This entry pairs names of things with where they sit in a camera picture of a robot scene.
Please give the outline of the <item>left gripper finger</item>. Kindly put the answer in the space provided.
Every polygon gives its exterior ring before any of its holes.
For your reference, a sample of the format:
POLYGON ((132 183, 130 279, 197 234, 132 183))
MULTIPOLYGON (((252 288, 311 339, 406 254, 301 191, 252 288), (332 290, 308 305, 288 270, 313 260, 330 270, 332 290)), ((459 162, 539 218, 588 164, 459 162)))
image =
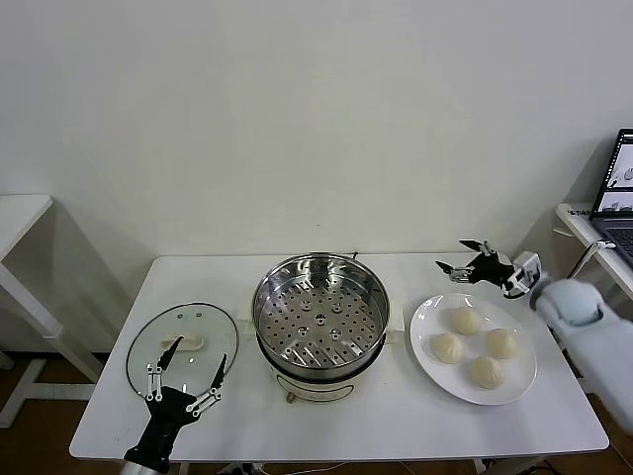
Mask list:
POLYGON ((199 416, 222 399, 221 388, 225 378, 226 360, 227 354, 225 353, 210 387, 186 407, 187 413, 199 416))
POLYGON ((144 396, 146 401, 161 401, 162 396, 162 374, 167 370, 174 354, 176 353, 183 336, 178 336, 172 344, 161 354, 155 364, 149 363, 146 366, 147 391, 144 396))

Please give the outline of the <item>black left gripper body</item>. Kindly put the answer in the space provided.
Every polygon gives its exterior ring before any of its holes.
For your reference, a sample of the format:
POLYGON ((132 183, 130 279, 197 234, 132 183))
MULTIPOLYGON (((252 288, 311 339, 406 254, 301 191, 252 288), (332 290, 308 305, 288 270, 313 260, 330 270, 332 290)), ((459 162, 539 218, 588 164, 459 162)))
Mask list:
POLYGON ((126 452, 126 461, 146 468, 169 468, 169 457, 180 429, 199 419, 192 411, 186 411, 195 406, 195 396, 167 386, 161 388, 161 396, 160 402, 145 402, 150 419, 137 445, 126 452))

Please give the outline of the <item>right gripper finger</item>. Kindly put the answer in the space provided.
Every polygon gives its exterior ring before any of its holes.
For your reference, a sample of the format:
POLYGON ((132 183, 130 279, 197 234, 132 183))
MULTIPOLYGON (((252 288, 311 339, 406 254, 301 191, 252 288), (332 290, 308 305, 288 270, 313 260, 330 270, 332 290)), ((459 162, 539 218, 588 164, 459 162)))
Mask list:
POLYGON ((467 248, 473 251, 477 251, 484 256, 492 256, 497 254, 497 252, 490 246, 490 244, 486 240, 484 240, 483 242, 479 242, 474 239, 460 239, 459 242, 467 248))
POLYGON ((471 267, 453 267, 452 265, 436 261, 437 266, 449 277, 452 282, 470 282, 471 267))

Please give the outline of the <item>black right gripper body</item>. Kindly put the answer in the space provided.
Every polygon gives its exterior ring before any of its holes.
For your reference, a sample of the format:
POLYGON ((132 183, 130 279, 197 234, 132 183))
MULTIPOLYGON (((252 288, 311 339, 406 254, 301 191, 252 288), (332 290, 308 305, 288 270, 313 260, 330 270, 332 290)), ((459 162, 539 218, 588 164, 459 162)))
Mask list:
POLYGON ((469 264, 468 281, 476 284, 481 281, 489 282, 497 287, 503 287, 512 275, 512 265, 501 263, 497 253, 480 253, 469 264))

